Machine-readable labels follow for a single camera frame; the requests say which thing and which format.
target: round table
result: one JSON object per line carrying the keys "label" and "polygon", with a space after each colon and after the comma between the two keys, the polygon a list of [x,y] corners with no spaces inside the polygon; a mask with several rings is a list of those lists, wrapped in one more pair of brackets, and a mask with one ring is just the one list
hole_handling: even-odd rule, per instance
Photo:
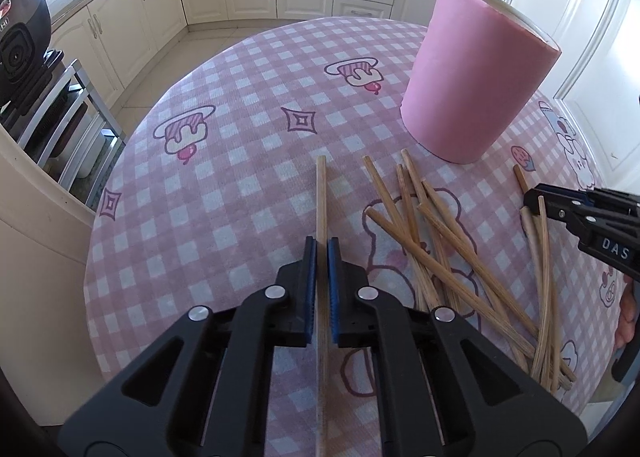
{"label": "round table", "polygon": [[[322,18],[263,32],[218,54],[172,87],[130,138],[95,218],[85,298],[90,335],[109,378],[194,305],[238,306],[302,257],[316,227],[316,157],[328,162],[328,222],[345,260],[372,285],[414,305],[400,247],[364,215],[383,211],[362,164],[368,154],[399,199],[407,148],[449,205],[478,255],[538,321],[529,248],[512,173],[532,183],[593,187],[593,161],[570,122],[537,94],[484,157],[447,164],[412,139],[399,105],[425,27]],[[557,397],[580,412],[609,361],[622,277],[550,225],[559,287],[562,357],[578,382]],[[422,239],[430,250],[423,231]],[[482,284],[451,253],[453,272]],[[488,323],[468,319],[498,347]],[[330,455],[380,454],[370,355],[331,352]],[[276,350],[267,455],[311,455],[314,349]]]}

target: cartoon print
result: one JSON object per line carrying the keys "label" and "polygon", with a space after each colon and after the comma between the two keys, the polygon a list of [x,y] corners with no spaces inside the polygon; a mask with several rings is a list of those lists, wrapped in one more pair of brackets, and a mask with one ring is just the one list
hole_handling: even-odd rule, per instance
{"label": "cartoon print", "polygon": [[[575,372],[575,369],[578,367],[578,352],[575,350],[575,342],[573,340],[569,340],[564,344],[564,347],[562,347],[562,350],[560,351],[560,357],[564,363],[566,363],[567,366]],[[562,403],[565,394],[566,390],[559,387],[556,392],[556,399]]]}
{"label": "cartoon print", "polygon": [[587,156],[576,139],[578,134],[574,128],[564,117],[558,117],[544,101],[540,101],[538,105],[564,148],[566,159],[578,178],[578,186],[583,190],[595,188],[595,177],[591,172]]}
{"label": "cartoon print", "polygon": [[600,299],[607,309],[613,305],[616,300],[616,284],[617,273],[613,267],[609,266],[608,271],[602,272],[602,284],[600,286]]}
{"label": "cartoon print", "polygon": [[316,113],[291,110],[281,106],[280,109],[287,116],[287,132],[316,132]]}
{"label": "cartoon print", "polygon": [[109,217],[111,220],[116,219],[116,209],[118,202],[120,202],[122,193],[111,192],[107,188],[102,193],[102,202],[100,204],[100,210],[98,211],[98,217]]}
{"label": "cartoon print", "polygon": [[341,75],[351,87],[364,87],[378,95],[382,88],[379,82],[384,78],[378,69],[374,69],[377,64],[375,58],[353,58],[327,65],[324,72],[330,76]]}
{"label": "cartoon print", "polygon": [[530,153],[521,146],[512,146],[511,155],[516,163],[522,166],[525,172],[535,172],[536,166],[533,164],[533,158]]}
{"label": "cartoon print", "polygon": [[207,138],[209,130],[205,119],[216,111],[213,105],[200,106],[188,110],[164,123],[154,130],[156,139],[164,139],[164,151],[175,155],[183,164],[187,164],[198,151],[197,144]]}
{"label": "cartoon print", "polygon": [[[442,200],[449,205],[453,216],[460,217],[462,206],[457,198],[448,190],[438,189],[437,191]],[[417,206],[417,198],[412,196],[412,199],[414,200],[414,206]],[[400,197],[394,199],[395,202],[399,200],[401,200]],[[382,213],[385,212],[384,206],[379,199],[371,202],[365,209],[369,206]],[[410,283],[412,270],[406,254],[395,241],[390,239],[375,222],[364,214],[364,211],[362,213],[362,226],[371,239],[369,260],[366,267],[369,284],[393,294],[405,307],[414,307],[415,291]],[[429,239],[430,236],[426,231],[426,225],[423,220],[419,221],[418,226],[420,229],[420,238]],[[475,246],[475,242],[470,236],[469,239]],[[431,252],[430,244],[423,241],[422,247],[427,253]],[[457,252],[448,253],[448,255],[452,272],[457,275],[458,279],[463,281],[476,296],[479,296],[480,286],[471,267],[468,266],[466,261],[462,259]],[[475,311],[467,309],[463,312],[463,316],[467,318],[471,325],[478,328],[479,331],[482,331],[481,319]],[[498,342],[497,345],[502,350],[509,350],[506,342],[503,344]],[[342,362],[340,376],[345,388],[351,395],[356,397],[372,397],[375,395],[375,381],[372,372],[369,371],[369,358],[370,355],[368,351],[365,349],[357,349],[347,354]]]}

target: tiled floor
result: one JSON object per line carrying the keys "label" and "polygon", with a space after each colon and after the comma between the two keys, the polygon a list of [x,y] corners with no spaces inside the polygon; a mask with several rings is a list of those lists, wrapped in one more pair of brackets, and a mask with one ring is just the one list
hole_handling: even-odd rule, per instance
{"label": "tiled floor", "polygon": [[118,113],[117,120],[131,135],[162,95],[193,69],[219,52],[266,28],[244,27],[190,32],[149,73]]}

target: metal screw head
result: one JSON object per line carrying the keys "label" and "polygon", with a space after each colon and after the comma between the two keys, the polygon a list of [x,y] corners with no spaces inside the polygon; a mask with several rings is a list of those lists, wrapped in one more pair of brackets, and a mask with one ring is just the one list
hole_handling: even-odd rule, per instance
{"label": "metal screw head", "polygon": [[375,300],[380,293],[375,287],[360,287],[358,296],[363,300]]}
{"label": "metal screw head", "polygon": [[284,287],[281,285],[271,285],[270,287],[267,287],[267,289],[264,290],[264,295],[267,298],[271,298],[272,300],[275,300],[277,298],[282,298],[286,294],[287,294],[286,289],[284,289]]}
{"label": "metal screw head", "polygon": [[449,309],[449,307],[438,307],[434,316],[439,322],[448,323],[453,321],[453,318],[456,317],[456,313],[453,309]]}
{"label": "metal screw head", "polygon": [[209,309],[202,305],[196,305],[196,307],[192,307],[189,311],[189,319],[194,322],[201,322],[207,316],[209,316]]}

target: drawer handle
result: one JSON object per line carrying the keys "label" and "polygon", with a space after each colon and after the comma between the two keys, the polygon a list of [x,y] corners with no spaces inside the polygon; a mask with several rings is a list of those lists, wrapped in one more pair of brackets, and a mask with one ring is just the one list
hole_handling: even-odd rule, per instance
{"label": "drawer handle", "polygon": [[91,32],[94,33],[94,39],[98,39],[98,33],[95,31],[95,27],[94,27],[94,23],[91,21],[91,18],[87,18],[86,19],[89,22],[89,29],[91,29]]}

